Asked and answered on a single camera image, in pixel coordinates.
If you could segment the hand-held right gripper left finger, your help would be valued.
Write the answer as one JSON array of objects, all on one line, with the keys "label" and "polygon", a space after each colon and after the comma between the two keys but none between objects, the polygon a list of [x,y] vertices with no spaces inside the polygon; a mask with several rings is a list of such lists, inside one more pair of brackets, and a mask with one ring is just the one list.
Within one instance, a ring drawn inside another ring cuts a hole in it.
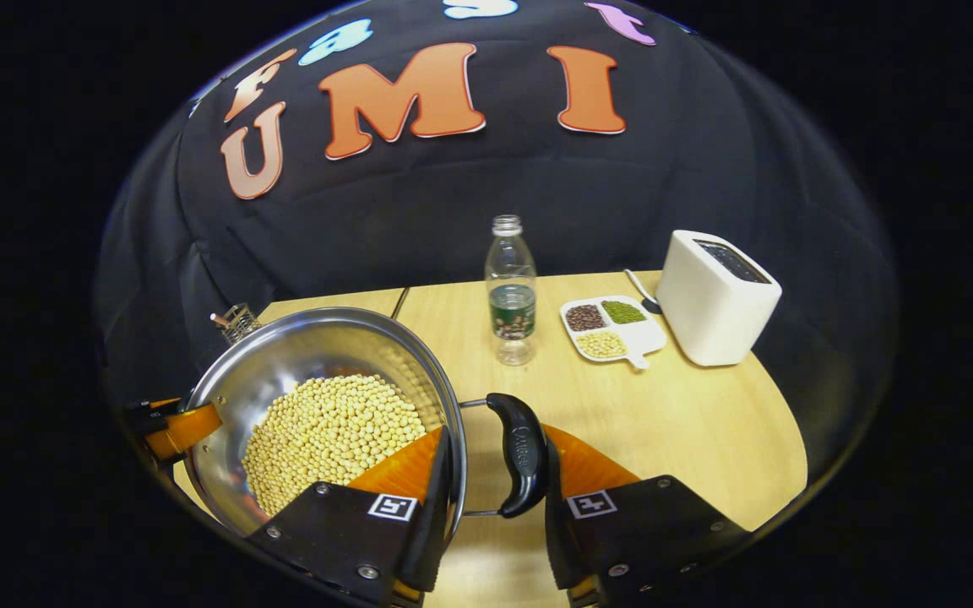
[{"label": "hand-held right gripper left finger", "polygon": [[424,499],[316,482],[248,543],[343,605],[421,605],[443,556],[453,474],[447,427],[417,441],[429,445]]}]

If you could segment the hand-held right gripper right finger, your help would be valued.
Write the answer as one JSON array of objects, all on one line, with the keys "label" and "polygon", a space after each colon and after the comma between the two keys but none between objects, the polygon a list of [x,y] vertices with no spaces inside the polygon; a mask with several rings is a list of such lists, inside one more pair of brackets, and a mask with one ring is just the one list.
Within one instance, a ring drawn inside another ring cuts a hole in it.
[{"label": "hand-held right gripper right finger", "polygon": [[570,605],[667,605],[750,531],[671,475],[642,478],[570,432],[544,428],[546,551]]}]

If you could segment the stainless steel pot black handle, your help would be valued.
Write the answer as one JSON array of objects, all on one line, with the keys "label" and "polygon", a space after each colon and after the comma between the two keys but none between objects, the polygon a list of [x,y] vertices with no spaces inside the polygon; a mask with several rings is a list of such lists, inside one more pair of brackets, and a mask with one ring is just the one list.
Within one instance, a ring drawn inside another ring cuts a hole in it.
[{"label": "stainless steel pot black handle", "polygon": [[427,430],[447,431],[441,442],[449,458],[445,536],[455,535],[470,516],[466,404],[457,399],[435,354],[409,328],[354,307],[308,309],[239,334],[182,401],[182,411],[209,405],[219,416],[220,426],[187,454],[190,480],[216,522],[239,536],[268,522],[241,462],[248,439],[275,401],[312,378],[350,376],[386,382]]}]

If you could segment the pile of yellow soybeans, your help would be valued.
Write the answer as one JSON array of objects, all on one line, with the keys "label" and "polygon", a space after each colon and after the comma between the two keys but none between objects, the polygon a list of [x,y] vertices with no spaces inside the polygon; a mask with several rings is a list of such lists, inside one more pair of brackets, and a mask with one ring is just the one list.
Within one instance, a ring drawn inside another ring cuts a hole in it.
[{"label": "pile of yellow soybeans", "polygon": [[316,482],[424,501],[439,434],[380,376],[309,378],[268,407],[241,465],[268,516]]}]

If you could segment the small heap of yellow beans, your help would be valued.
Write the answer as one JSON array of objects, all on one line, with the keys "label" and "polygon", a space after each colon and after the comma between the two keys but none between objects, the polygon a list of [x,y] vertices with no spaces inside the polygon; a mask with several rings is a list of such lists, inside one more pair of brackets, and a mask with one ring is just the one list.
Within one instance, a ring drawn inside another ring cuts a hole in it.
[{"label": "small heap of yellow beans", "polygon": [[579,349],[590,358],[610,359],[628,353],[624,339],[614,331],[595,331],[576,335],[575,341]]}]

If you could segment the white divided dish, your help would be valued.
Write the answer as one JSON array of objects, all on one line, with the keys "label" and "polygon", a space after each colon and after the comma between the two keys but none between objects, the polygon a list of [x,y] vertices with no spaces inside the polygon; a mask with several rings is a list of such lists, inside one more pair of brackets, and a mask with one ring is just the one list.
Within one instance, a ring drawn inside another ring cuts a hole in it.
[{"label": "white divided dish", "polygon": [[[627,323],[627,324],[612,323],[610,317],[606,315],[606,312],[603,311],[603,308],[600,305],[600,303],[604,300],[626,301],[630,305],[633,305],[634,307],[641,309],[641,312],[643,312],[644,315],[646,316],[645,322]],[[578,334],[576,334],[575,332],[571,331],[570,328],[568,328],[567,324],[565,323],[564,313],[570,307],[577,307],[578,305],[584,305],[584,304],[594,304],[596,307],[598,307],[599,311],[603,316],[603,319],[606,320],[605,328],[595,328],[595,330],[579,332]],[[568,338],[570,339],[571,343],[578,351],[578,353],[581,356],[583,356],[585,359],[587,359],[587,361],[592,361],[595,363],[625,361],[628,362],[629,365],[632,365],[633,368],[636,368],[638,370],[645,370],[649,368],[649,363],[646,361],[646,356],[652,353],[656,353],[656,351],[663,350],[666,347],[667,338],[664,329],[660,326],[659,323],[656,322],[655,319],[653,319],[651,312],[645,311],[645,309],[641,307],[640,303],[632,299],[632,297],[596,296],[596,297],[591,297],[590,299],[579,299],[574,301],[567,301],[567,303],[564,303],[563,306],[560,308],[559,315],[561,320],[563,321],[563,328],[565,330],[565,334],[568,335]],[[579,349],[578,344],[576,344],[575,341],[576,335],[587,334],[588,332],[595,332],[595,331],[605,331],[605,330],[617,332],[617,334],[622,336],[622,339],[624,339],[626,346],[628,347],[628,353],[625,356],[615,357],[610,359],[595,359],[595,358],[588,357],[583,353],[582,350]]]}]

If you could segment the clear plastic water bottle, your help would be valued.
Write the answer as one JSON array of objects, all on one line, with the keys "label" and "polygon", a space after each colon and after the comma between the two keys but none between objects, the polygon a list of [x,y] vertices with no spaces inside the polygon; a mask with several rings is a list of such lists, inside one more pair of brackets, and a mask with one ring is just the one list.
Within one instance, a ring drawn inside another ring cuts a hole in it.
[{"label": "clear plastic water bottle", "polygon": [[534,355],[537,329],[535,261],[516,214],[492,220],[493,242],[484,262],[489,327],[494,353],[506,366],[523,366]]}]

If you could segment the white toaster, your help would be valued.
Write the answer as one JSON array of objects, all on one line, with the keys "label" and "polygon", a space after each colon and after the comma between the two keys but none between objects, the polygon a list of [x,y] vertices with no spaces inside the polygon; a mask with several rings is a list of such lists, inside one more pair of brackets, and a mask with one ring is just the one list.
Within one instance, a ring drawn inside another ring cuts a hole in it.
[{"label": "white toaster", "polygon": [[671,233],[655,292],[683,354],[703,368],[744,361],[781,294],[780,282],[733,243],[688,230]]}]

